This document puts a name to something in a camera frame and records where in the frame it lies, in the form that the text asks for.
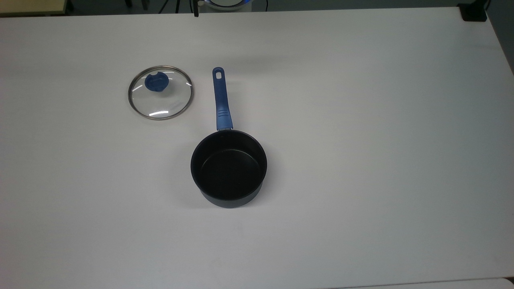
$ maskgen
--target table surface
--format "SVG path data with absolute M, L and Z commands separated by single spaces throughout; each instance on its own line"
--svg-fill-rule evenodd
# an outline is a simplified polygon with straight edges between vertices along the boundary
M 66 0 L 2 0 L 0 15 L 63 14 Z
M 325 288 L 514 275 L 514 77 L 457 8 L 0 19 L 5 288 Z M 195 97 L 145 119 L 176 66 Z M 268 157 L 218 208 L 190 174 L 225 69 Z

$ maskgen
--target blue handle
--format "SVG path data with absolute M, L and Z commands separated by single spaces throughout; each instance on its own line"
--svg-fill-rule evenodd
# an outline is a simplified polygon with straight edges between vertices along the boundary
M 221 74 L 221 78 L 216 77 L 216 73 Z M 227 84 L 225 83 L 225 71 L 221 67 L 212 70 L 212 80 L 214 81 L 214 97 L 216 99 L 216 127 L 220 130 L 232 129 L 232 118 L 228 109 Z

